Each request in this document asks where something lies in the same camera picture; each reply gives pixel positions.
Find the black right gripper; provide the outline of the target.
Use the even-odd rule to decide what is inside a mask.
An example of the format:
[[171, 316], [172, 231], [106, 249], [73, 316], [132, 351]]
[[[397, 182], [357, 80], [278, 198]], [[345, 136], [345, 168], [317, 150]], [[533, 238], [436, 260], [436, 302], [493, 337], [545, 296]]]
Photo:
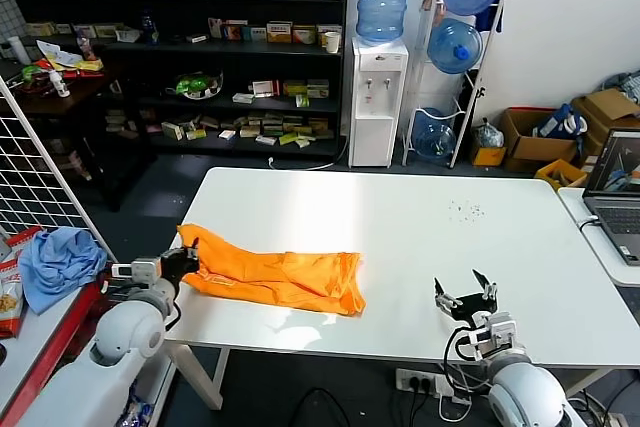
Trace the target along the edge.
[[493, 314], [497, 311], [496, 284], [476, 269], [472, 272], [483, 293], [455, 298], [445, 292], [437, 278], [434, 279], [435, 303], [441, 310], [449, 310], [449, 316], [455, 321], [473, 322], [480, 313]]

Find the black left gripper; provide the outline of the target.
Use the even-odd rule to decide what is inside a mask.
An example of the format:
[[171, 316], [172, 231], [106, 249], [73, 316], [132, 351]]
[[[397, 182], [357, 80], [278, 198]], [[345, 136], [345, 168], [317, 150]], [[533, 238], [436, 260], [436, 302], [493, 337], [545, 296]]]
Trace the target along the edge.
[[189, 273], [198, 271], [199, 238], [189, 248], [174, 248], [160, 256], [161, 276], [169, 282], [180, 282]]

